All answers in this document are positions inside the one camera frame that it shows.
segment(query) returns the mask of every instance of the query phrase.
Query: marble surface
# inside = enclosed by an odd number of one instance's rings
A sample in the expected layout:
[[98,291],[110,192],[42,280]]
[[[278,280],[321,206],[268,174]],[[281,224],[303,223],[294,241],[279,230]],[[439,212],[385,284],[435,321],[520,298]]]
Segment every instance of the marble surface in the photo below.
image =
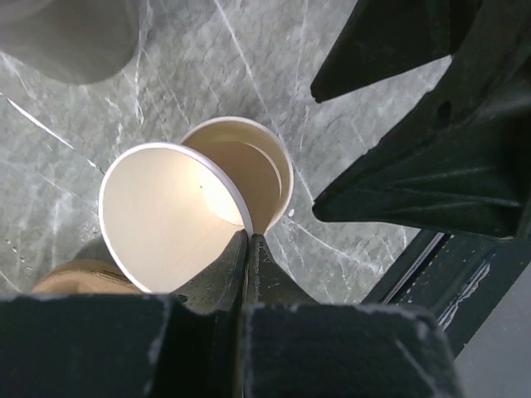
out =
[[363,299],[417,231],[323,224],[313,198],[435,86],[449,60],[316,104],[310,82],[354,4],[144,0],[137,53],[93,85],[66,85],[2,55],[0,293],[28,291],[80,251],[95,255],[86,247],[99,239],[97,192],[120,153],[179,142],[231,114],[277,133],[295,165],[289,210],[266,236],[277,262],[321,302]]

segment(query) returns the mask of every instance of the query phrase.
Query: cup rim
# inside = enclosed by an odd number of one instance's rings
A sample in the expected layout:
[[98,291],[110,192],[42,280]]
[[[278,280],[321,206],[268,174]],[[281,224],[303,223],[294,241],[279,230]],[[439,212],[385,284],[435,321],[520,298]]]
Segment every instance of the cup rim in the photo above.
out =
[[190,138],[192,135],[194,135],[198,130],[204,129],[205,127],[208,127],[208,126],[210,126],[212,124],[216,124],[216,123],[220,123],[220,122],[237,122],[237,123],[242,123],[242,124],[249,124],[250,126],[255,127],[255,128],[261,130],[262,132],[266,133],[271,138],[273,138],[273,140],[278,144],[278,146],[280,148],[280,151],[284,155],[285,161],[288,164],[288,173],[290,174],[290,184],[288,186],[288,192],[287,192],[287,195],[286,195],[286,200],[285,200],[285,203],[282,205],[282,207],[280,207],[280,209],[276,212],[276,214],[273,217],[273,219],[271,220],[270,224],[267,226],[267,229],[265,230],[265,232],[267,232],[284,215],[284,213],[288,209],[288,206],[290,205],[291,198],[293,196],[293,191],[294,191],[294,187],[295,187],[295,172],[294,172],[294,169],[293,169],[293,164],[291,162],[290,153],[288,152],[288,149],[284,145],[284,143],[279,139],[279,137],[277,137],[277,135],[275,133],[273,133],[271,130],[269,130],[266,126],[256,122],[255,120],[244,118],[244,117],[241,117],[241,116],[219,116],[219,117],[216,117],[216,118],[205,120],[204,122],[201,122],[200,124],[195,126],[193,129],[188,131],[184,135],[184,137],[181,139],[181,143],[183,143],[188,138]]
[[140,145],[136,145],[121,155],[119,155],[109,166],[107,169],[103,180],[100,185],[100,192],[98,194],[98,221],[100,223],[100,231],[101,235],[103,236],[104,242],[107,245],[107,248],[109,249],[110,254],[113,257],[113,260],[118,265],[119,269],[124,273],[124,275],[131,281],[133,284],[138,287],[140,290],[142,290],[145,293],[153,293],[153,291],[144,284],[142,284],[140,281],[138,281],[124,266],[122,261],[119,259],[119,256],[114,251],[114,248],[110,242],[109,235],[107,233],[104,217],[103,217],[103,199],[105,195],[105,188],[107,187],[107,183],[109,181],[109,178],[112,174],[112,172],[118,167],[122,161],[133,155],[134,153],[144,151],[146,149],[171,149],[173,151],[183,153],[190,158],[193,158],[194,160],[200,162],[203,166],[208,168],[214,175],[221,181],[223,186],[229,191],[232,200],[236,203],[236,206],[241,214],[241,219],[243,221],[243,226],[247,232],[247,235],[249,236],[249,239],[253,235],[253,225],[251,220],[251,214],[249,213],[249,209],[247,209],[247,205],[245,201],[243,200],[243,196],[240,194],[240,191],[236,188],[236,185],[234,185],[234,182],[221,170],[212,160],[207,158],[206,156],[202,155],[195,149],[192,149],[190,147],[187,147],[185,145],[177,144],[177,143],[141,143]]

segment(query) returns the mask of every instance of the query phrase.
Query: gray container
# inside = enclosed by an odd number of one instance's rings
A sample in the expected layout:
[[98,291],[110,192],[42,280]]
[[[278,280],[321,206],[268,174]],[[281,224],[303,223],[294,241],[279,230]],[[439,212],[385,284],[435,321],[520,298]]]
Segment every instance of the gray container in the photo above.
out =
[[65,83],[116,74],[138,38],[138,0],[0,0],[0,50]]

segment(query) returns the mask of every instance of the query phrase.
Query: hole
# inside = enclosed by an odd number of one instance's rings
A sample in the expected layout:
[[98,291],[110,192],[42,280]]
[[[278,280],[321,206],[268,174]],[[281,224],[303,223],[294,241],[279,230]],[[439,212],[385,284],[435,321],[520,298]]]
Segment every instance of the hole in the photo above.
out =
[[439,108],[437,108],[435,117],[433,118],[433,123],[431,124],[431,129],[435,131],[445,129],[450,125],[450,119],[451,102],[445,101],[439,105]]

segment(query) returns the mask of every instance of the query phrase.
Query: marble countertop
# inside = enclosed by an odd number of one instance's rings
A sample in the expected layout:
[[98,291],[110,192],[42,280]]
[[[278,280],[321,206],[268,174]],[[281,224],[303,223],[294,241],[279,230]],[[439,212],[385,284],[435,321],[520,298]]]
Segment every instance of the marble countertop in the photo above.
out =
[[93,85],[0,60],[0,293],[26,292],[100,236],[97,192],[126,149],[178,143],[222,115],[254,119],[295,166],[289,210],[266,235],[276,261],[321,302],[363,299],[417,233],[324,224],[313,199],[431,90],[437,61],[316,104],[309,85],[352,0],[143,0],[139,49]]

